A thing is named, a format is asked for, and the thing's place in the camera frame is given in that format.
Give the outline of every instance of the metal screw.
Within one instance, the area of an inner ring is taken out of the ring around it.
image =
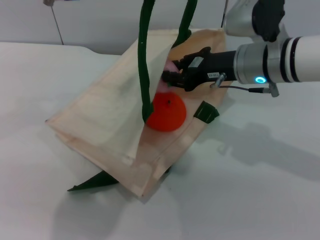
[[[210,88],[213,89],[213,88],[220,88],[221,84],[223,83],[224,80],[226,80],[227,78],[227,75],[222,72],[219,77],[216,79],[215,83],[212,83],[210,85]]]

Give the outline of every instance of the blue indicator light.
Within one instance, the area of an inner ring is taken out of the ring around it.
[[[257,77],[255,78],[255,81],[256,81],[258,84],[264,84],[267,80],[266,80],[264,77],[262,77],[262,76],[257,76]]]

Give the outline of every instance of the white table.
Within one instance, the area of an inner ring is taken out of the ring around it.
[[[317,240],[320,83],[229,91],[221,116],[138,200],[120,185],[70,194],[100,170],[44,122],[118,56],[0,43],[3,240]]]

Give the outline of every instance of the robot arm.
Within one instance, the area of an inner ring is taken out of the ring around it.
[[[260,93],[279,95],[278,83],[320,81],[320,36],[289,38],[281,20],[284,0],[239,0],[228,12],[224,29],[230,36],[251,37],[236,51],[199,52],[174,62],[181,73],[163,72],[162,79],[189,92],[205,82],[269,84]]]

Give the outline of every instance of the orange ball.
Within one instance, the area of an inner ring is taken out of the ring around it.
[[[187,109],[184,101],[173,92],[157,92],[153,99],[153,113],[146,124],[160,132],[172,132],[184,124]]]

